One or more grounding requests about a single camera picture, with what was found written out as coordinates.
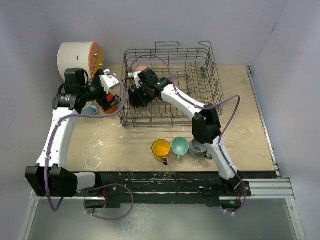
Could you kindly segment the pink plastic tumbler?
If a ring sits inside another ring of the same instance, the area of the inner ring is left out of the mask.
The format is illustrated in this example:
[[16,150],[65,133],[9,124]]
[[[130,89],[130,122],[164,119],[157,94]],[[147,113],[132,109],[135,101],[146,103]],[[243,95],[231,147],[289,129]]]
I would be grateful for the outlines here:
[[140,72],[143,72],[144,70],[146,70],[148,67],[145,66],[145,65],[140,65],[136,68],[136,71],[140,71]]

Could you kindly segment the light blue ceramic mug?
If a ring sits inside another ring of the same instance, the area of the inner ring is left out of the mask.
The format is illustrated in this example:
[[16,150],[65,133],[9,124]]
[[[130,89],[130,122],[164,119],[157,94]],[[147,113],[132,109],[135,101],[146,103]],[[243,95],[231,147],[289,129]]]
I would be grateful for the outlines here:
[[86,103],[84,108],[81,111],[82,115],[96,115],[98,113],[98,108],[93,104],[92,101]]

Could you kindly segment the black ceramic mug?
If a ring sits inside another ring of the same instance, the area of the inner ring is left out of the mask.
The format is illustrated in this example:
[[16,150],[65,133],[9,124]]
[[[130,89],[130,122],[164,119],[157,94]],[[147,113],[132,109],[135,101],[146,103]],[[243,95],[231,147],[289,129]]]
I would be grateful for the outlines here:
[[129,87],[128,94],[129,94],[129,104],[133,108],[140,108],[140,107],[146,108],[148,106],[148,104],[143,101],[143,98],[135,84],[132,84]]

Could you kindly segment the yellow ceramic mug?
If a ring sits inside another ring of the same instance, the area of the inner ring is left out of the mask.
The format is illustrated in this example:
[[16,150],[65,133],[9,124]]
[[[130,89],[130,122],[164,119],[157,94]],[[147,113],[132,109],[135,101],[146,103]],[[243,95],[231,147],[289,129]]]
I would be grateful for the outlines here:
[[154,159],[162,163],[164,166],[168,165],[168,158],[171,153],[171,145],[165,139],[157,139],[151,146],[151,151]]

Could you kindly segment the sage green ceramic mug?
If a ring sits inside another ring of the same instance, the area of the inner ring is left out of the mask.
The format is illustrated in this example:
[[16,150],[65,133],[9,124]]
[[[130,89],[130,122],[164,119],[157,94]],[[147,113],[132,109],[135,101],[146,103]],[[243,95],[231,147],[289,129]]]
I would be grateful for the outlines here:
[[189,142],[186,138],[179,136],[172,140],[171,148],[174,154],[177,155],[177,160],[179,161],[181,156],[189,152]]

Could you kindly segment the grey blue round mug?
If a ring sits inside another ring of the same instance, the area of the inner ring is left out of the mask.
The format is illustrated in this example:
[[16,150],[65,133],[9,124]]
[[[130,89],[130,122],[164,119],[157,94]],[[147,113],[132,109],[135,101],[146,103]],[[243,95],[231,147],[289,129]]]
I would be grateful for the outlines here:
[[196,139],[193,139],[189,142],[189,154],[195,159],[213,159],[211,154],[208,152],[208,148],[204,144],[198,142]]

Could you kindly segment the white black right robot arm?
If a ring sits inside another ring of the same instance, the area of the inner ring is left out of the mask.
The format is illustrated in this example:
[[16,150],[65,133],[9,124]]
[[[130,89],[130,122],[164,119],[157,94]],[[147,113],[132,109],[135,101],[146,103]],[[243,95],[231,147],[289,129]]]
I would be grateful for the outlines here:
[[148,67],[143,71],[129,71],[127,76],[134,80],[135,93],[142,106],[160,99],[176,107],[192,121],[193,138],[205,145],[211,154],[218,168],[223,192],[228,196],[235,195],[240,190],[243,178],[222,141],[225,130],[221,130],[218,106],[198,102],[183,93],[173,79],[159,78]]

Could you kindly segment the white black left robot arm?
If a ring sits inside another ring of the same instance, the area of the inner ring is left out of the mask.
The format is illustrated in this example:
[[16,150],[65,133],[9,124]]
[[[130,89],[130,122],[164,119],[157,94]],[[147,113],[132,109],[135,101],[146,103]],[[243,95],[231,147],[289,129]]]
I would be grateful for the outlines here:
[[72,173],[67,169],[67,157],[71,138],[83,109],[88,102],[97,102],[108,111],[120,102],[111,89],[121,81],[110,70],[99,69],[89,77],[83,68],[68,68],[64,72],[65,82],[59,87],[52,101],[52,122],[49,134],[35,166],[28,166],[25,177],[39,197],[75,196],[86,190],[91,196],[103,191],[103,184],[92,172]]

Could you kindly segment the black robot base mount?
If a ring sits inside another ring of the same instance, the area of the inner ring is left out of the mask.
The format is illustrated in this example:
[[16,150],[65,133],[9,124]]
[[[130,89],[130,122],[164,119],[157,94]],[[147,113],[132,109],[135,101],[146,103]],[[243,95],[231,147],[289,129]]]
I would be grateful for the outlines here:
[[275,171],[242,172],[246,190],[223,183],[216,171],[105,171],[97,172],[94,191],[82,190],[76,197],[106,197],[107,208],[121,204],[182,204],[216,207],[220,198],[251,196],[251,179],[276,179]]

